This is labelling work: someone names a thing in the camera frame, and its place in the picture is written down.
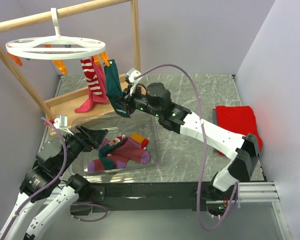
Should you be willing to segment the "dark teal sock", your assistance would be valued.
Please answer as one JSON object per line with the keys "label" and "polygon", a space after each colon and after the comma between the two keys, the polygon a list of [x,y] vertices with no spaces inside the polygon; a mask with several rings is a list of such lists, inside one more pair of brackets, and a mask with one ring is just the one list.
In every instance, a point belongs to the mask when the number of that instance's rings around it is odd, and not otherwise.
{"label": "dark teal sock", "polygon": [[129,118],[130,114],[125,105],[120,104],[120,99],[123,97],[121,82],[117,65],[114,59],[110,59],[109,66],[103,65],[105,74],[106,96],[108,97],[113,110],[121,117]]}
{"label": "dark teal sock", "polygon": [[114,153],[117,147],[121,147],[121,142],[125,135],[115,137],[113,140],[105,139],[98,149],[99,157],[95,162],[95,171],[101,172],[112,169],[123,169],[128,163],[128,158]]}

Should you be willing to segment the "pink sock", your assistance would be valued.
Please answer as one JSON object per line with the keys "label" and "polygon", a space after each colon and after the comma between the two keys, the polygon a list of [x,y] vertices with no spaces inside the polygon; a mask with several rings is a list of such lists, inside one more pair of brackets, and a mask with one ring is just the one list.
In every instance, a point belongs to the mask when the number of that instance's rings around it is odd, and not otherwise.
{"label": "pink sock", "polygon": [[96,65],[94,63],[93,57],[89,57],[89,58],[92,61],[94,70],[98,76],[98,81],[102,90],[102,95],[101,96],[94,95],[92,92],[90,92],[87,85],[88,97],[80,107],[74,110],[74,112],[77,114],[89,112],[93,108],[94,104],[105,104],[108,102],[108,97],[106,95],[106,77],[105,77],[104,70],[102,69],[100,64]]}

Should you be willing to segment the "red white striped sock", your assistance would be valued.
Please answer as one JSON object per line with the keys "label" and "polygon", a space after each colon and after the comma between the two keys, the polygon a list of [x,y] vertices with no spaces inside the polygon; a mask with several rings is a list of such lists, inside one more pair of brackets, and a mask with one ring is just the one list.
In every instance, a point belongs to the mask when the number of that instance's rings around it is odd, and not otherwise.
{"label": "red white striped sock", "polygon": [[85,80],[88,85],[88,89],[96,96],[102,96],[103,92],[99,83],[98,76],[93,67],[93,63],[90,58],[80,59],[81,67]]}
{"label": "red white striped sock", "polygon": [[132,146],[146,150],[149,140],[147,138],[144,138],[143,136],[132,135],[128,138],[123,139],[122,142],[123,144],[130,144]]}

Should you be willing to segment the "purple sock with orange cuff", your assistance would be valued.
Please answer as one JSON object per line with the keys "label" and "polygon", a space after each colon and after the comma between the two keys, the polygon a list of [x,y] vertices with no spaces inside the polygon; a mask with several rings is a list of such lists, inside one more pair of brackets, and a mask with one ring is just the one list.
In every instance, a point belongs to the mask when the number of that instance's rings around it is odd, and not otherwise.
{"label": "purple sock with orange cuff", "polygon": [[[142,135],[134,132],[130,136],[138,136],[138,137],[140,136],[141,137]],[[114,153],[117,155],[120,155],[120,156],[127,157],[128,161],[132,160],[139,164],[147,164],[151,160],[151,156],[147,152],[146,149],[141,149],[139,147],[133,146],[128,143],[123,144],[123,141],[121,142],[121,144],[122,144],[122,146],[115,148]]]}

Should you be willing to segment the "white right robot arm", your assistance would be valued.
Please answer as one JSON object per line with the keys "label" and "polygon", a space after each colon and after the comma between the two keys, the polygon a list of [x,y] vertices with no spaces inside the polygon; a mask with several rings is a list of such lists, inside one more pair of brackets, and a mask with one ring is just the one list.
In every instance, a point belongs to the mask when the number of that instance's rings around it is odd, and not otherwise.
{"label": "white right robot arm", "polygon": [[171,100],[171,93],[162,83],[152,83],[142,93],[132,84],[123,90],[128,113],[139,110],[157,117],[166,130],[197,139],[223,153],[229,164],[212,179],[209,193],[220,200],[235,182],[251,180],[259,160],[259,143],[256,135],[242,135],[202,119],[193,111]]}

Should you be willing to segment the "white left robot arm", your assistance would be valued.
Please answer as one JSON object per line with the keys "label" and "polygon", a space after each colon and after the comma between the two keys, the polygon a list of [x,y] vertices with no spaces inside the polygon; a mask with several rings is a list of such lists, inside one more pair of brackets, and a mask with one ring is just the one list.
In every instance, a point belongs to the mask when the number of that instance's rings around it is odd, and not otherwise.
{"label": "white left robot arm", "polygon": [[82,125],[72,132],[64,125],[66,119],[64,115],[54,120],[42,117],[59,139],[47,142],[37,153],[35,164],[25,175],[14,207],[0,230],[0,240],[38,240],[55,216],[89,197],[91,183],[82,175],[75,174],[48,206],[40,210],[78,155],[99,148],[108,133],[107,129],[95,130]]}

